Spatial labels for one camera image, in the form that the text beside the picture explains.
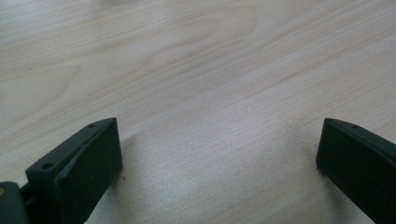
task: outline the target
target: wooden table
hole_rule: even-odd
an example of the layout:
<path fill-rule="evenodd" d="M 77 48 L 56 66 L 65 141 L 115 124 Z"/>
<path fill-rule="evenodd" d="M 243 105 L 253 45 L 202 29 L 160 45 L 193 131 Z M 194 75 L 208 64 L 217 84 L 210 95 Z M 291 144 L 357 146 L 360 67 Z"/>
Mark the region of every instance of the wooden table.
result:
<path fill-rule="evenodd" d="M 1 1 L 1 180 L 110 117 L 87 223 L 372 223 L 315 157 L 326 117 L 396 141 L 396 2 Z"/>

